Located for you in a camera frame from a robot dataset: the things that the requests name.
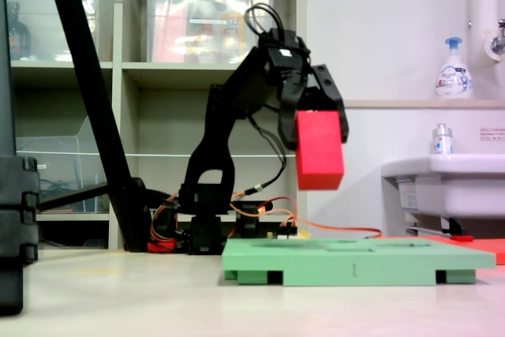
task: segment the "green tray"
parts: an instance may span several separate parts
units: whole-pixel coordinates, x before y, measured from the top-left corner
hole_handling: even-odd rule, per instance
[[[416,286],[475,283],[495,255],[423,238],[230,239],[225,279],[284,286]]]

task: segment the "sink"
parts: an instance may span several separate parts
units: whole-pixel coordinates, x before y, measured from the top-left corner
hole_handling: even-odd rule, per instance
[[[387,163],[409,213],[444,218],[505,219],[505,155],[427,155]]]

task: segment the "shelf board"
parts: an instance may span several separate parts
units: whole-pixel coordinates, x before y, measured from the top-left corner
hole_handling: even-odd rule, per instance
[[[38,213],[37,221],[108,221],[108,213]]]
[[[191,221],[191,218],[193,215],[185,215],[185,214],[179,214],[177,215],[178,217],[178,222],[180,223],[189,223]],[[221,218],[221,221],[223,223],[234,223],[235,222],[235,215],[219,215]],[[260,217],[260,222],[263,223],[281,223],[284,221],[287,217],[286,215],[265,215],[263,217]]]
[[[103,79],[108,89],[112,88],[112,62],[100,62]],[[72,62],[57,61],[11,61],[15,88],[77,88]]]
[[[223,84],[238,65],[124,62],[123,71],[142,89],[208,90]]]
[[[348,99],[346,109],[505,109],[505,100],[486,99]]]

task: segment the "clear plastic container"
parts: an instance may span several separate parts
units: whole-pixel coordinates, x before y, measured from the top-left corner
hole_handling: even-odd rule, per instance
[[[76,136],[17,137],[17,154],[37,160],[41,200],[106,181],[89,119]],[[104,195],[55,209],[55,212],[109,212]]]
[[[241,62],[256,44],[244,12],[258,2],[273,6],[273,0],[148,0],[147,61]],[[266,30],[271,28],[264,11],[257,10],[256,19]]]
[[[114,0],[82,1],[99,60],[111,61]],[[54,0],[7,2],[12,59],[72,61]]]

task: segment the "floor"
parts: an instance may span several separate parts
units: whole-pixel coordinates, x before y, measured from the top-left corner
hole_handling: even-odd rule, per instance
[[[503,337],[505,267],[476,285],[236,286],[219,256],[43,251],[1,337]]]

